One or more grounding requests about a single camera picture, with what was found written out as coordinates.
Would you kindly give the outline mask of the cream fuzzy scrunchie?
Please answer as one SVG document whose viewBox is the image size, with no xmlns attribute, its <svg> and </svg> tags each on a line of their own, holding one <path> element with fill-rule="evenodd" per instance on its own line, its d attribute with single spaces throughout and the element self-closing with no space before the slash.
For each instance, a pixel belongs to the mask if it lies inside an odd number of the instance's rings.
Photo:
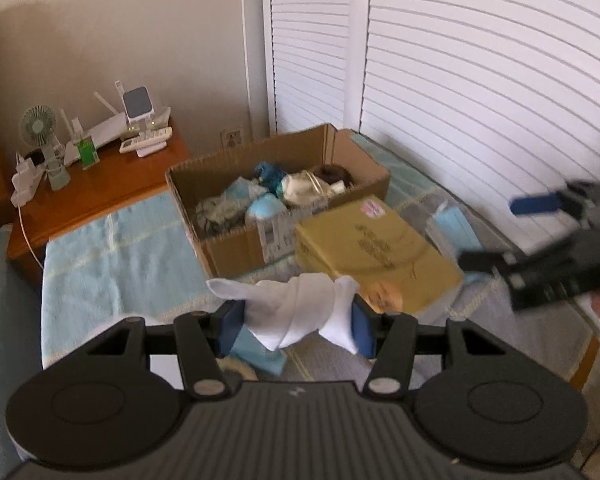
<svg viewBox="0 0 600 480">
<path fill-rule="evenodd" d="M 217 359 L 220 370 L 228 379 L 240 379 L 247 382 L 257 382 L 258 375 L 256 371 L 246 362 L 234 358 L 234 356 L 226 356 L 223 359 Z"/>
</svg>

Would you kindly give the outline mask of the white sock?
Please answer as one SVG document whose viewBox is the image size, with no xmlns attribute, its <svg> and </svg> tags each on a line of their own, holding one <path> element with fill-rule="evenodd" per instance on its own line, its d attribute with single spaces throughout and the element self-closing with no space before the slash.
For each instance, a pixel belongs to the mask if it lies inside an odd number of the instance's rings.
<svg viewBox="0 0 600 480">
<path fill-rule="evenodd" d="M 358 353 L 352 334 L 352 304 L 360 285 L 350 276 L 302 273 L 286 282 L 246 284 L 212 278 L 208 289 L 224 300 L 245 303 L 245 323 L 270 351 L 290 347 L 317 332 L 331 344 Z"/>
</svg>

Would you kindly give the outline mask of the blue face mask pack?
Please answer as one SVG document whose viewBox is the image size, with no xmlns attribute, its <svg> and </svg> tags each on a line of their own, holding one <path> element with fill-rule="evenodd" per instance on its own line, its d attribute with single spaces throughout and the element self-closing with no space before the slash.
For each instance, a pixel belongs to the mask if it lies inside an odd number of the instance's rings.
<svg viewBox="0 0 600 480">
<path fill-rule="evenodd" d="M 426 221 L 425 233 L 438 252 L 455 264 L 465 280 L 476 280 L 478 275 L 498 275 L 495 266 L 480 263 L 477 270 L 463 270 L 460 255 L 464 252 L 504 252 L 508 240 L 489 222 L 465 206 L 443 202 Z"/>
</svg>

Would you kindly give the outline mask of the blue face mask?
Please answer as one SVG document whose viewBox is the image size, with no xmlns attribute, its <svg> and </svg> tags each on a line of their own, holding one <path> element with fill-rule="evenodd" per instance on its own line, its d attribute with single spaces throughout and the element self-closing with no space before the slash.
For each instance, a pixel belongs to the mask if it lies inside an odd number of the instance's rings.
<svg viewBox="0 0 600 480">
<path fill-rule="evenodd" d="M 240 330 L 235 339 L 230 356 L 274 376 L 280 376 L 283 373 L 287 362 L 287 356 L 283 350 L 268 350 L 246 326 Z"/>
</svg>

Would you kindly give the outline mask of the blue patterned fabric sachet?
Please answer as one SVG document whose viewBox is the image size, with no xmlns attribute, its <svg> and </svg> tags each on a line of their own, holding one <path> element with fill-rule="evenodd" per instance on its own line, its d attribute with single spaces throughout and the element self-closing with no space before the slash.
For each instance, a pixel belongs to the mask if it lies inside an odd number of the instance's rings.
<svg viewBox="0 0 600 480">
<path fill-rule="evenodd" d="M 246 211 L 268 189 L 257 180 L 236 179 L 222 194 L 202 200 L 195 209 L 196 225 L 205 236 L 223 234 L 242 226 Z"/>
</svg>

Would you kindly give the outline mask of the cream drawstring pouch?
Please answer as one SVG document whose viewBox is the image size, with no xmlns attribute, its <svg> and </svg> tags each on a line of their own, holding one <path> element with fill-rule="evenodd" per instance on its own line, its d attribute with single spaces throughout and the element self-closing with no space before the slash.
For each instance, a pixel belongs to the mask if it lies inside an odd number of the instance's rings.
<svg viewBox="0 0 600 480">
<path fill-rule="evenodd" d="M 282 182 L 282 201 L 289 206 L 305 207 L 317 200 L 330 200 L 347 191 L 343 180 L 328 184 L 312 172 L 287 174 Z"/>
</svg>

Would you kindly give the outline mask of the grey blue checked towel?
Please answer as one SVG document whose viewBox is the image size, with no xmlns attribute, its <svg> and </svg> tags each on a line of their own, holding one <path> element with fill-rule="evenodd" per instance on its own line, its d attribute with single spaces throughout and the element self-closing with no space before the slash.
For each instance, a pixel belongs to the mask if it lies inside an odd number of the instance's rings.
<svg viewBox="0 0 600 480">
<path fill-rule="evenodd" d="M 465 206 L 407 162 L 355 134 L 355 142 L 388 169 L 385 202 L 420 234 L 443 202 Z M 172 321 L 220 304 L 189 244 L 180 213 L 166 191 L 87 223 L 47 245 L 42 289 L 42 363 L 48 367 L 87 339 L 129 315 L 147 324 Z M 582 388 L 600 356 L 600 335 L 586 319 L 590 300 L 516 315 L 500 282 L 479 278 L 443 298 L 419 321 L 447 318 L 483 326 L 562 378 Z M 283 380 L 364 380 L 370 362 L 317 335 L 289 350 Z"/>
</svg>

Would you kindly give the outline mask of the gold tissue pack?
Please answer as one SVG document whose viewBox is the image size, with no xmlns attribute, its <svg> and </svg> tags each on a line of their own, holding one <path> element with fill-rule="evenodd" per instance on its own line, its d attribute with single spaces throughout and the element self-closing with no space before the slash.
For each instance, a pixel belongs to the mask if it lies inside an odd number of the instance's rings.
<svg viewBox="0 0 600 480">
<path fill-rule="evenodd" d="M 296 259 L 306 272 L 354 278 L 379 313 L 415 315 L 464 281 L 455 263 L 373 195 L 300 221 Z"/>
</svg>

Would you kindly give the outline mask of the white louvered shutter door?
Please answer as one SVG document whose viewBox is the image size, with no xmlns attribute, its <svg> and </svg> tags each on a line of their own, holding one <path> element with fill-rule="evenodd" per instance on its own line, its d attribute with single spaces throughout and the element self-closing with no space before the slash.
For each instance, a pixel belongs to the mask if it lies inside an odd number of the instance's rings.
<svg viewBox="0 0 600 480">
<path fill-rule="evenodd" d="M 564 214 L 510 201 L 600 181 L 600 0 L 263 0 L 275 133 L 368 136 L 532 249 Z"/>
</svg>

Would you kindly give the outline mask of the wooden side table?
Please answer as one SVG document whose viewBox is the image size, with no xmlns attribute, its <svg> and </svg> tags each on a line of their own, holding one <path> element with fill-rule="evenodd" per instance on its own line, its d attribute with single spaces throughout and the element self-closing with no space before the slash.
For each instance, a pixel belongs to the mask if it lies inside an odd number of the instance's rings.
<svg viewBox="0 0 600 480">
<path fill-rule="evenodd" d="M 87 170 L 70 166 L 67 186 L 54 192 L 44 182 L 20 209 L 6 255 L 36 292 L 42 289 L 41 264 L 50 240 L 166 189 L 166 170 L 189 159 L 178 127 L 174 122 L 170 126 L 172 138 L 163 150 L 141 158 L 121 154 L 111 143 L 99 152 L 98 164 Z"/>
</svg>

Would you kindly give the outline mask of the white remote control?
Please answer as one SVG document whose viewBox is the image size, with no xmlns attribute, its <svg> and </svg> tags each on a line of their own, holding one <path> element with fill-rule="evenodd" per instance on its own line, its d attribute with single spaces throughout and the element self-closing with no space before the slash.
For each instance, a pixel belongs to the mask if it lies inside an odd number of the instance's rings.
<svg viewBox="0 0 600 480">
<path fill-rule="evenodd" d="M 120 145 L 119 153 L 135 152 L 138 157 L 145 157 L 156 151 L 163 150 L 172 138 L 172 134 L 173 130 L 171 127 L 147 130 L 139 136 L 134 136 L 134 138 L 123 141 Z"/>
</svg>

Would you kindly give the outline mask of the green small bottle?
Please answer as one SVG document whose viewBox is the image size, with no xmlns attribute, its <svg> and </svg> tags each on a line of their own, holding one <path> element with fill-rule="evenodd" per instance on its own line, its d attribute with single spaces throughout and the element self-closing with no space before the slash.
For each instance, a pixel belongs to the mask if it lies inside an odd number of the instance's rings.
<svg viewBox="0 0 600 480">
<path fill-rule="evenodd" d="M 97 148 L 91 136 L 81 136 L 76 141 L 76 148 L 78 149 L 84 169 L 91 168 L 99 163 Z"/>
</svg>

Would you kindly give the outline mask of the white router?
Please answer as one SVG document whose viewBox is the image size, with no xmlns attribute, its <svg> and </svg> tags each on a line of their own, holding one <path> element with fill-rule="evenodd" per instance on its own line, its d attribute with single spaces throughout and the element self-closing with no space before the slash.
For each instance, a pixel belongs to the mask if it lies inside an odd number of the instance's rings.
<svg viewBox="0 0 600 480">
<path fill-rule="evenodd" d="M 91 136 L 98 151 L 103 146 L 106 146 L 114 141 L 120 141 L 122 143 L 126 139 L 139 136 L 141 133 L 147 130 L 157 130 L 160 128 L 170 127 L 170 106 L 155 107 L 156 116 L 154 121 L 144 131 L 129 131 L 128 126 L 126 125 L 124 108 L 122 108 L 122 110 L 118 110 L 97 91 L 94 92 L 94 97 L 96 100 L 99 100 L 99 102 L 101 102 L 107 110 L 110 111 L 111 116 L 88 130 L 84 130 L 82 128 L 78 118 L 74 118 L 71 121 L 71 125 L 68 126 L 68 129 L 73 134 L 73 137 L 65 146 L 64 164 L 66 167 L 69 167 L 75 162 L 81 160 L 78 149 L 76 148 L 76 141 L 79 140 L 81 136 Z"/>
</svg>

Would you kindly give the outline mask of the white power strip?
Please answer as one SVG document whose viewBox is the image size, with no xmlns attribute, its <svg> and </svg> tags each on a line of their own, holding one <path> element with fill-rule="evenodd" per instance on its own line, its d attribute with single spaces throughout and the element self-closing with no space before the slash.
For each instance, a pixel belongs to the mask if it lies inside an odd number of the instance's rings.
<svg viewBox="0 0 600 480">
<path fill-rule="evenodd" d="M 14 192 L 10 201 L 15 208 L 21 208 L 34 199 L 41 180 L 45 174 L 43 164 L 35 165 L 30 158 L 16 154 L 16 172 L 12 176 Z"/>
</svg>

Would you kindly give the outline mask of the small green desk fan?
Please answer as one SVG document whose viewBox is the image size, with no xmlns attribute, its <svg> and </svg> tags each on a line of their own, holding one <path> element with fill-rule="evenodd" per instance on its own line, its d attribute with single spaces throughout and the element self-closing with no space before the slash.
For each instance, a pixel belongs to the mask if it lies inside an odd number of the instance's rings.
<svg viewBox="0 0 600 480">
<path fill-rule="evenodd" d="M 28 108 L 20 122 L 23 141 L 43 154 L 45 171 L 54 192 L 67 186 L 71 180 L 64 164 L 64 147 L 56 138 L 56 126 L 56 114 L 47 105 Z"/>
</svg>

